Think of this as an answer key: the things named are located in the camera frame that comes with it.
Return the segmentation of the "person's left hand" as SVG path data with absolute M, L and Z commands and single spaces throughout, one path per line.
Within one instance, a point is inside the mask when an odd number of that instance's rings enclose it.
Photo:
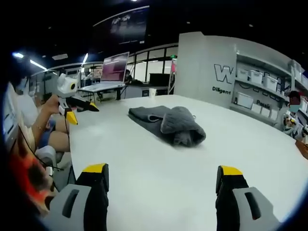
M 49 115 L 59 114 L 59 97 L 53 94 L 43 105 L 43 109 Z

